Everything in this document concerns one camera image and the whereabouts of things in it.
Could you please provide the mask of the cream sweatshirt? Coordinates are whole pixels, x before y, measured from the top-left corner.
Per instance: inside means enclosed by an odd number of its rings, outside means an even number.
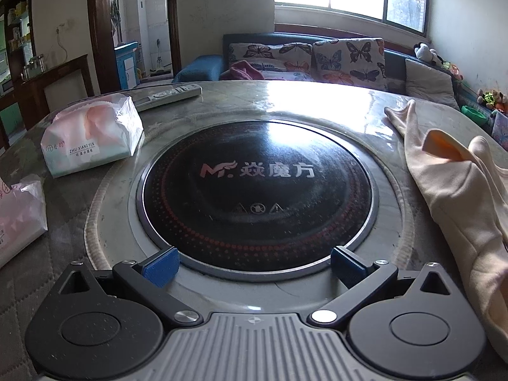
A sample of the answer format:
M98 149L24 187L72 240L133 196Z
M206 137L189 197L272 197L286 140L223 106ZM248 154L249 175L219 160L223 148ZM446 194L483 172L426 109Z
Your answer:
M417 103L385 114L404 139L405 161L456 260L468 300L488 340L507 358L507 171L482 136L463 145L421 132Z

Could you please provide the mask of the opened pink tissue pack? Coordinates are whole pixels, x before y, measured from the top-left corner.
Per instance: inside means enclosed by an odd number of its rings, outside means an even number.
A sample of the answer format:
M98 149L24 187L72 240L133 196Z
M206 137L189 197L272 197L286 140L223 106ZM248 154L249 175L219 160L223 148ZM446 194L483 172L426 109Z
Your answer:
M42 181L29 175L10 187L1 181L0 266L48 231Z

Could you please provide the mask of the pink white tissue pack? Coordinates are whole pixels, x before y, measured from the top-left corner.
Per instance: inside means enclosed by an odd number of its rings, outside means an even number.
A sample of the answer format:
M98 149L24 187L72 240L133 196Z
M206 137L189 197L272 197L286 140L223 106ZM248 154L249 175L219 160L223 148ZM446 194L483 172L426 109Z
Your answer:
M132 97L115 93L58 112L40 147L49 172L58 178L133 156L143 132Z

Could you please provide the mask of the grey remote control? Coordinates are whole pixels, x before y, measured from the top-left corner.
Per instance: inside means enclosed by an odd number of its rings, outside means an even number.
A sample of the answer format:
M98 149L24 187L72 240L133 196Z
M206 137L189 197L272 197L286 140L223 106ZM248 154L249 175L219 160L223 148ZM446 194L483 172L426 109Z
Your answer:
M138 112L146 111L152 108L169 105L187 99L192 99L202 95L202 86L198 84L184 84L180 86L171 86L168 90L140 98L133 102Z

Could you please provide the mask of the green bowl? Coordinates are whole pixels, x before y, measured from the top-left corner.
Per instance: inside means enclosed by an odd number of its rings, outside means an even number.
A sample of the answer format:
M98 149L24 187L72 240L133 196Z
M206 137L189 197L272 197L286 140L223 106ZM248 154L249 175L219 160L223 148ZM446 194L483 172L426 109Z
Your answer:
M475 108L464 105L461 107L461 111L465 116L468 117L468 119L474 121L474 123L478 126L483 126L486 124L486 122L488 122L488 117Z

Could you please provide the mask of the clear plastic storage box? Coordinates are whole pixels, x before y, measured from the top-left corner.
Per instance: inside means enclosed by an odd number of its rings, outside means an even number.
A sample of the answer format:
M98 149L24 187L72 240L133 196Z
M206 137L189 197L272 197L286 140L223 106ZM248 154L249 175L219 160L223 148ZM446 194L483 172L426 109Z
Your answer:
M492 126L492 138L505 150L508 150L508 118L497 111Z

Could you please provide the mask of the grey plain cushion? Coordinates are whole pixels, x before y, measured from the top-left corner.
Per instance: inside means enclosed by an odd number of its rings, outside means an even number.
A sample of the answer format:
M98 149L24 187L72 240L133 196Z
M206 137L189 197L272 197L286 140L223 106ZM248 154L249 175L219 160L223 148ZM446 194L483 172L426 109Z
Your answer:
M405 92L409 97L459 109L450 75L408 58L405 74Z

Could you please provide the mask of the dark wooden sideboard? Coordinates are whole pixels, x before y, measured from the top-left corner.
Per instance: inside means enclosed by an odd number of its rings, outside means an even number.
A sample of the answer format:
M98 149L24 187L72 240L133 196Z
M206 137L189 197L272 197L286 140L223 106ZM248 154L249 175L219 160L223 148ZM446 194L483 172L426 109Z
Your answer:
M45 88L78 71L83 79L87 97L92 97L94 89L87 57L88 55L84 54L64 62L18 87L13 87L12 90L1 95L1 111L17 102L20 105L24 126L29 130L50 113Z

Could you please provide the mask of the right butterfly cushion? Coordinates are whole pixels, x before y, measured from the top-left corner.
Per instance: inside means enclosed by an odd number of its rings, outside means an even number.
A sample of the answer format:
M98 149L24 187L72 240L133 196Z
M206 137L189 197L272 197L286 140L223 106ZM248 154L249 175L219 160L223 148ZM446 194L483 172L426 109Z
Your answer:
M312 45L318 81L387 89L385 43L381 38L321 40Z

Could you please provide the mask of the butterfly cushion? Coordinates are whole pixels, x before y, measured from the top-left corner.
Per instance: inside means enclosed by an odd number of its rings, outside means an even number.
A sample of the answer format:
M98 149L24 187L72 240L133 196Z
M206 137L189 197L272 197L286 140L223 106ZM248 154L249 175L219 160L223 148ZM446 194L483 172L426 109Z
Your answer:
M246 61L267 80L312 81L312 45L230 43L228 64Z
M387 89L385 43L381 38L321 40L312 45L318 81Z

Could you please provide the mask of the colourful plush toys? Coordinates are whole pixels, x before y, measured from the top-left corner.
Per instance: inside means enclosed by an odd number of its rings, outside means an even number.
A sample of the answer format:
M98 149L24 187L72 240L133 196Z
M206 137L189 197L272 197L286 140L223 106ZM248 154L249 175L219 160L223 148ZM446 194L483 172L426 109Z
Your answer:
M478 90L477 102L481 106L486 107L489 110L492 110L492 111L497 110L497 111L501 112L502 114L507 114L508 98L507 98L507 95L503 94L500 91Z

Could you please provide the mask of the blue white cabinet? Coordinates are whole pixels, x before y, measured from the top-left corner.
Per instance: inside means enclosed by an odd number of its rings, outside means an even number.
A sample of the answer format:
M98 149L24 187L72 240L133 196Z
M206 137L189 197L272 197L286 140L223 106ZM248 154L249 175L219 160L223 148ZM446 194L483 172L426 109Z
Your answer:
M122 90L131 90L139 84L136 63L138 42L120 44L115 47L115 59Z

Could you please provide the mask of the blue corner sofa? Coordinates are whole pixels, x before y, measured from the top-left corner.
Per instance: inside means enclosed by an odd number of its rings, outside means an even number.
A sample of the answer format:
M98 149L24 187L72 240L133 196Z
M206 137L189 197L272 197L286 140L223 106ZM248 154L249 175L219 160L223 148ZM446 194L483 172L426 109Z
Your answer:
M228 47L230 43L261 43L265 45L281 45L291 42L300 42L312 45L321 40L326 40L325 36L304 35L291 33L264 33L264 34L229 34L224 35L222 39L222 54L203 55L196 58L193 62L179 71L174 78L176 83L198 82L198 81L217 81L220 74L228 67ZM386 43L384 48L386 62L387 90L392 93L405 94L405 60L416 61L417 58L405 54L394 44ZM454 76L451 71L437 67L443 73L451 76L453 90L459 106L470 106L477 109L488 117L488 122L480 126L485 132L492 136L492 126L495 112L481 106L474 99L474 93L466 83Z

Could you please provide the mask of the left butterfly cushion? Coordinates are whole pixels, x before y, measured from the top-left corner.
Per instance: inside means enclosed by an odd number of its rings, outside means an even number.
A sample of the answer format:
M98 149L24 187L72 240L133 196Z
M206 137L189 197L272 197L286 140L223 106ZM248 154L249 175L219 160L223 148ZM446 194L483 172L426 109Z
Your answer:
M246 61L267 80L312 81L312 45L230 43L228 64Z

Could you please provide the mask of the magenta cloth on sofa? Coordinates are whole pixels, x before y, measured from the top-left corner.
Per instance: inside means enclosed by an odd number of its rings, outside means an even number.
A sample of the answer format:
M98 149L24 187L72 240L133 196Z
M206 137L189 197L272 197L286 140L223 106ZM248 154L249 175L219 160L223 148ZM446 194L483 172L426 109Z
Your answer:
M221 81L232 80L264 80L263 74L255 69L249 62L245 60L233 63L227 70L220 74Z

